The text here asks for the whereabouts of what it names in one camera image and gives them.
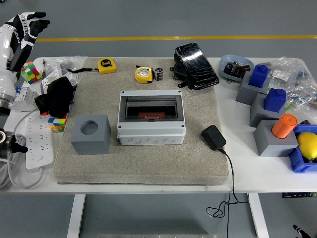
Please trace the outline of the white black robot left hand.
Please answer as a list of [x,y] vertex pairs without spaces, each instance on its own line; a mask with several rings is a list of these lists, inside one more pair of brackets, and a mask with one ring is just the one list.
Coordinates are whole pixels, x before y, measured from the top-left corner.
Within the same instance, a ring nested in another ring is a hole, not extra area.
[[32,52],[35,41],[50,24],[45,12],[17,14],[0,27],[0,97],[15,98],[17,73]]

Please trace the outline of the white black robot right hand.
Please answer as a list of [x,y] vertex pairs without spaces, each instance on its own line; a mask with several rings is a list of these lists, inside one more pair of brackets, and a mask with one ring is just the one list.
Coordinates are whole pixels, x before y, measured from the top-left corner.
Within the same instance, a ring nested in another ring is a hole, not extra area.
[[300,227],[293,225],[293,229],[299,234],[301,238],[311,238],[309,234],[307,234],[303,229]]

